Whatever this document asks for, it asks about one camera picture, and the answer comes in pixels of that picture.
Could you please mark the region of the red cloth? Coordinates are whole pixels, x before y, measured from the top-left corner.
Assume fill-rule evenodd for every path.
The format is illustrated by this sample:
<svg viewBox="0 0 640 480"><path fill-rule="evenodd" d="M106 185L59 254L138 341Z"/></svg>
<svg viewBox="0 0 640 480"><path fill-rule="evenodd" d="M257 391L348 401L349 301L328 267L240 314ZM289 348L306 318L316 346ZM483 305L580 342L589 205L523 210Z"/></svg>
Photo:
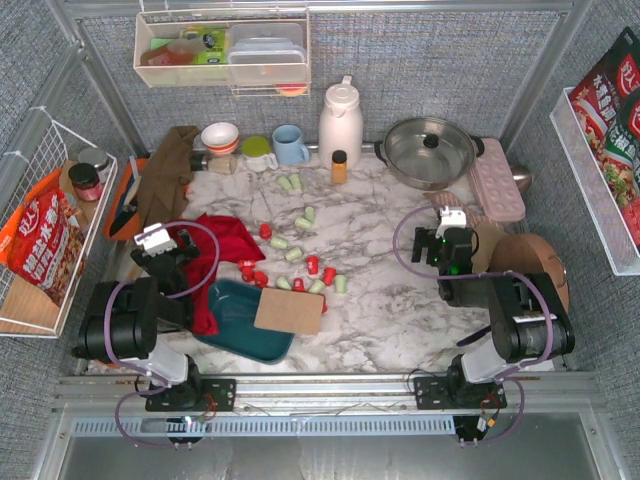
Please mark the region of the red cloth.
<svg viewBox="0 0 640 480"><path fill-rule="evenodd" d="M250 235L244 223L230 216L210 216L203 214L195 222L211 231L217 238L215 244L211 236L201 228L180 226L185 229L199 250L199 256L184 267L188 285L200 284L211 267L218 267L220 262L237 264L240 261L258 262L266 257ZM194 305L194 320L190 331L194 335L208 336L218 333L218 324L214 314L209 310L209 287L216 279L217 271L199 289L191 293Z"/></svg>

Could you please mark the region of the teal storage basket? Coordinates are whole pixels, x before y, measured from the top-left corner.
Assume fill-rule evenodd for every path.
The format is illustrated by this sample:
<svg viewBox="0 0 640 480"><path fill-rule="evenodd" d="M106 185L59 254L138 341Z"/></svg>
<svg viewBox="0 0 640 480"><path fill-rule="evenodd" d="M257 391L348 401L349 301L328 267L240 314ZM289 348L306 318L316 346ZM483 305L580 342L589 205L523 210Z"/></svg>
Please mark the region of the teal storage basket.
<svg viewBox="0 0 640 480"><path fill-rule="evenodd" d="M217 280L209 288L210 312L218 333L194 334L200 342L264 364L280 362L289 351L292 333L254 326L261 289L231 280Z"/></svg>

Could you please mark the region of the brown cardboard sheet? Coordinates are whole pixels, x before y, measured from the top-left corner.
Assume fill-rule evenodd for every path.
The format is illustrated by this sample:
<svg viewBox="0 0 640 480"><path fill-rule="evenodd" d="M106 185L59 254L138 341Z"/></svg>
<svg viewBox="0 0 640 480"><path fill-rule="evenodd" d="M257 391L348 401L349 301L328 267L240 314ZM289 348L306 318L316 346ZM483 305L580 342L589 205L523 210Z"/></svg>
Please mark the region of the brown cardboard sheet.
<svg viewBox="0 0 640 480"><path fill-rule="evenodd" d="M265 288L254 326L263 330L316 335L321 329L324 297L318 294Z"/></svg>

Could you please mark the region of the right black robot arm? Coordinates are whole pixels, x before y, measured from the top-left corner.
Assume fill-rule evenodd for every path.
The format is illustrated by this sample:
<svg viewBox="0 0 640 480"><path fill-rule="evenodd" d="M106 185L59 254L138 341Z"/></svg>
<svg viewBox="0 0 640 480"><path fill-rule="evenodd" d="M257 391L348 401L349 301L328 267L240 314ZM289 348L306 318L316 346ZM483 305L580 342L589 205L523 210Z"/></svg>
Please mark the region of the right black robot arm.
<svg viewBox="0 0 640 480"><path fill-rule="evenodd" d="M506 401L495 377L540 358L547 345L550 359L571 353L575 334L549 274L466 278L476 253L473 242L470 228L452 227L442 234L415 229L411 261L424 261L438 270L441 299L451 307L483 308L489 313L489 325L460 342L479 344L454 357L441 387L443 398L435 403L470 408L486 400L489 406L503 407Z"/></svg>

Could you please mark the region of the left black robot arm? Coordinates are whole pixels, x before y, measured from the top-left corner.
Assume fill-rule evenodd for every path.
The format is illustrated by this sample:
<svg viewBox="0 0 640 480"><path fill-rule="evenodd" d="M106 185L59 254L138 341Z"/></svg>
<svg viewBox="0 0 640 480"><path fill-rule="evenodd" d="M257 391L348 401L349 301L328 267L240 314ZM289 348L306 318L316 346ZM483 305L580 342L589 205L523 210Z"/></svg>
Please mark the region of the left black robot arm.
<svg viewBox="0 0 640 480"><path fill-rule="evenodd" d="M188 330L194 306L185 266L199 256L186 229L168 238L169 246L151 254L143 245L131 252L147 273L115 292L116 281L97 284L79 328L72 355L123 364L150 377L150 411L191 410L204 387L194 360L173 350L159 335Z"/></svg>

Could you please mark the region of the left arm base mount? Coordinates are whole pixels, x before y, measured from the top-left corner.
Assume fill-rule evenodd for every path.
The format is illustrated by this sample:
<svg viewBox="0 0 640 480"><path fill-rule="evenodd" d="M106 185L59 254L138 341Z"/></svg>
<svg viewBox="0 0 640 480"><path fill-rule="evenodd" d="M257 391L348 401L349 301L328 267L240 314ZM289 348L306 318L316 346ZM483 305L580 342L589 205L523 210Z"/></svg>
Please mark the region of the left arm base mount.
<svg viewBox="0 0 640 480"><path fill-rule="evenodd" d="M146 396L148 412L231 412L234 408L235 379L204 379L199 387L191 383L173 386L161 393Z"/></svg>

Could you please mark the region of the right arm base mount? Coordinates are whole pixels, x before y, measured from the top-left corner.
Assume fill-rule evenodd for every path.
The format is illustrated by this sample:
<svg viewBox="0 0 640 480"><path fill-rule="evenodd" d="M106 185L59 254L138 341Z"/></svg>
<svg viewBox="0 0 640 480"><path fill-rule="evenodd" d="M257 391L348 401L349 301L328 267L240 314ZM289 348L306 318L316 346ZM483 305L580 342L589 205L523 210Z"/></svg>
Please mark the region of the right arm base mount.
<svg viewBox="0 0 640 480"><path fill-rule="evenodd" d="M412 379L419 410L502 409L507 407L504 389L493 382L459 386L447 377L417 376Z"/></svg>

